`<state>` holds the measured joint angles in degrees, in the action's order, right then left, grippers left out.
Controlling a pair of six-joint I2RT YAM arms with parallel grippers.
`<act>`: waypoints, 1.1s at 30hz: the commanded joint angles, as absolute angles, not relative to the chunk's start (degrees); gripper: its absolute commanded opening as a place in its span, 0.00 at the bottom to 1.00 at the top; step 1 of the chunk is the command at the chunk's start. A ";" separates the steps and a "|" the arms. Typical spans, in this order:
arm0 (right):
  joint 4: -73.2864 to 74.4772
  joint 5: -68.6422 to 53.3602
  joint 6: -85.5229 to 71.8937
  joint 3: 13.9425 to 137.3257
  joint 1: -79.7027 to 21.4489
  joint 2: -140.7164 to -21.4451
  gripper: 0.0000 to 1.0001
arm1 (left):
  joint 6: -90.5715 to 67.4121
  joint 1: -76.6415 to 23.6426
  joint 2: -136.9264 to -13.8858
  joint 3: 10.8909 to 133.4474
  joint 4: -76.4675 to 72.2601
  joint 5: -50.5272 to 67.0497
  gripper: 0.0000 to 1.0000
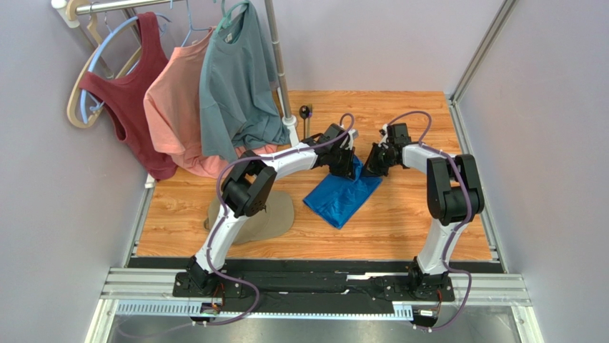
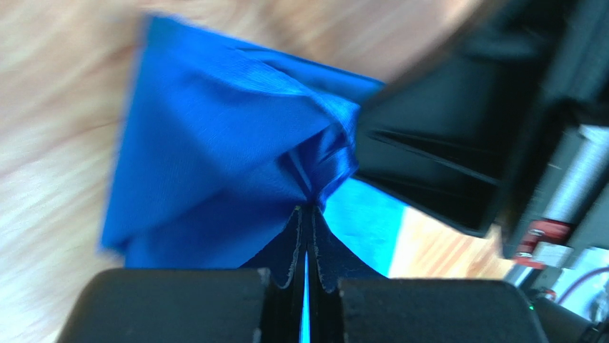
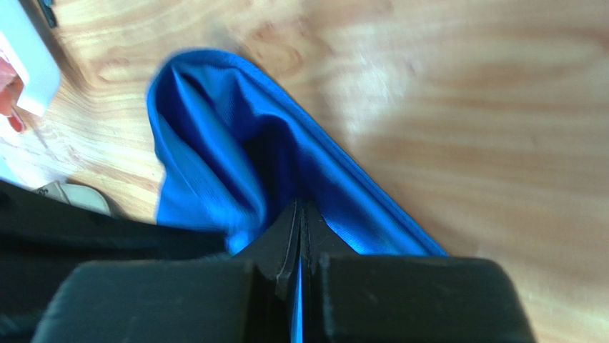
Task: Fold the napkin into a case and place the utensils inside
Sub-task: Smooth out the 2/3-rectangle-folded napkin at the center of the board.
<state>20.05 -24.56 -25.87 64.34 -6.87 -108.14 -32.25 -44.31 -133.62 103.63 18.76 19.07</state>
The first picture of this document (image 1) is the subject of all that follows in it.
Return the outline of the blue cloth napkin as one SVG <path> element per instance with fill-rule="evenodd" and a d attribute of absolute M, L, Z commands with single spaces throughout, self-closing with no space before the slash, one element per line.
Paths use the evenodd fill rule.
<path fill-rule="evenodd" d="M 335 229 L 341 229 L 381 185 L 380 177 L 362 177 L 364 164 L 355 157 L 355 179 L 328 174 L 303 203 Z"/>

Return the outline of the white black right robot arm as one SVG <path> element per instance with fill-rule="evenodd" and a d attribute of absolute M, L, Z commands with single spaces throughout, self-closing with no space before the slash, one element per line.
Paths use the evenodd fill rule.
<path fill-rule="evenodd" d="M 362 176 L 386 177 L 390 168 L 400 165 L 427 177 L 427 208 L 432 222 L 409 274 L 421 284 L 443 279 L 450 271 L 450 257 L 462 232 L 485 206 L 475 158 L 413 141 L 406 124 L 386 124 L 380 133 L 381 142 L 372 145 Z"/>

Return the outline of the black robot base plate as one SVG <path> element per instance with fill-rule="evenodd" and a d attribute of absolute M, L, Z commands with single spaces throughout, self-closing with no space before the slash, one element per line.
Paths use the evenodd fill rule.
<path fill-rule="evenodd" d="M 197 285 L 187 272 L 177 273 L 172 295 L 174 297 L 220 297 L 224 292 L 226 298 L 241 298 L 254 295 L 254 290 L 244 285 L 249 282 L 256 286 L 261 294 L 366 294 L 371 299 L 405 302 L 444 302 L 455 301 L 451 284 L 440 291 L 431 291 L 415 296 L 407 287 L 409 278 L 406 275 L 367 276 L 346 273 L 326 272 L 235 272 L 231 277 L 238 282 L 209 275 L 207 284 Z"/>

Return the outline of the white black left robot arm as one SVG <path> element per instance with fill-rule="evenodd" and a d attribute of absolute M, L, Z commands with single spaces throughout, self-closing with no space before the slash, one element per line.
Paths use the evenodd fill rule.
<path fill-rule="evenodd" d="M 219 213 L 202 248 L 190 259 L 186 271 L 204 288 L 224 262 L 240 229 L 264 210 L 274 183 L 291 174 L 328 166 L 330 174 L 351 179 L 358 130 L 331 124 L 326 132 L 304 139 L 272 154 L 247 152 L 222 170 L 217 181 Z"/>

